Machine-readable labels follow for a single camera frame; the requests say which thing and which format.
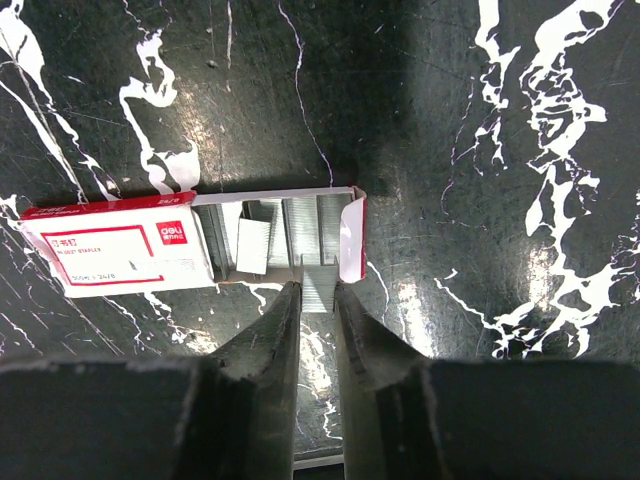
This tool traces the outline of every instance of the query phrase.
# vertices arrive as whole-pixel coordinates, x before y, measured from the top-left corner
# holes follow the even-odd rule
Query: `open cardboard box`
[[[362,190],[337,187],[32,207],[21,222],[65,295],[93,297],[285,283],[301,278],[298,270],[332,266],[354,283],[365,274],[365,211]]]

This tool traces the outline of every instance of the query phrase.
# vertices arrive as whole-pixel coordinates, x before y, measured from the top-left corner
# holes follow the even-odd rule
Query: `brand logo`
[[[162,222],[156,223],[158,232],[162,238],[162,243],[165,245],[180,245],[187,243],[187,236],[184,234],[182,228],[182,222],[176,220],[175,222]]]

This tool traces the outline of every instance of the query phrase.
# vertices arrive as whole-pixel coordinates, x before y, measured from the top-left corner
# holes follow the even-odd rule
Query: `red logo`
[[[182,222],[176,220],[175,222],[162,222],[156,223],[160,237],[162,237],[162,243],[165,245],[180,245],[187,243],[187,236],[184,234],[182,228]]]

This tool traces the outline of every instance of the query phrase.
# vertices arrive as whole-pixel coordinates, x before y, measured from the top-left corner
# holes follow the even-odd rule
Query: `black marble surface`
[[[355,290],[422,353],[640,359],[638,2],[0,8],[2,355],[208,353],[260,306],[243,285],[66,299],[29,205],[333,178],[369,194]],[[341,445],[332,331],[303,318],[302,456]]]

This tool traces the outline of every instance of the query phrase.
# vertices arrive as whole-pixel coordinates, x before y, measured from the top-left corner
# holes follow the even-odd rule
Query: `box label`
[[[42,233],[70,285],[161,282],[141,260],[154,257],[141,225]]]
[[[156,223],[156,226],[164,245],[184,245],[187,243],[187,236],[184,234],[180,220]]]

